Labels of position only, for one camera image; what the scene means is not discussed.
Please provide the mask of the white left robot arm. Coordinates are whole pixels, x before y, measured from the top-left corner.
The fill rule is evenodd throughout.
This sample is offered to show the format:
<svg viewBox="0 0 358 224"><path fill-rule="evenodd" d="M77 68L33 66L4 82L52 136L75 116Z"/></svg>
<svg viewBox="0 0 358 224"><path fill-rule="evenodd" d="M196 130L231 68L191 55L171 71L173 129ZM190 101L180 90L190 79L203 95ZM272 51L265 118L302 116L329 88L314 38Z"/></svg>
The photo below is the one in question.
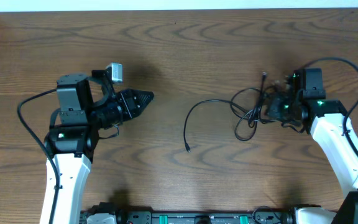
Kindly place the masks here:
<svg viewBox="0 0 358 224"><path fill-rule="evenodd" d="M151 91L115 92L111 78L69 74L57 81L60 107L51 116L44 146L48 156L47 187L41 223L78 223L83 192L101 136L99 130L116 128L138 117L153 100ZM59 125L54 124L56 117Z"/></svg>

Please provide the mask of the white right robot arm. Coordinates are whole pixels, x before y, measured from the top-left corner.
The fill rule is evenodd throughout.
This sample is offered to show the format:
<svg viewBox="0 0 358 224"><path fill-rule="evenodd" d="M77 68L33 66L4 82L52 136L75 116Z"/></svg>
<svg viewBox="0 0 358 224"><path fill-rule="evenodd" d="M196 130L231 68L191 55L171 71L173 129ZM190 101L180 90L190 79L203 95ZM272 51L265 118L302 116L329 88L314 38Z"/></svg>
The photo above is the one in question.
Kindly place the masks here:
<svg viewBox="0 0 358 224"><path fill-rule="evenodd" d="M326 99L321 69L295 70L287 78L286 90L273 95L266 114L284 128L311 135L326 155L345 197L336 212L300 205L284 214L282 222L358 223L358 137L344 105Z"/></svg>

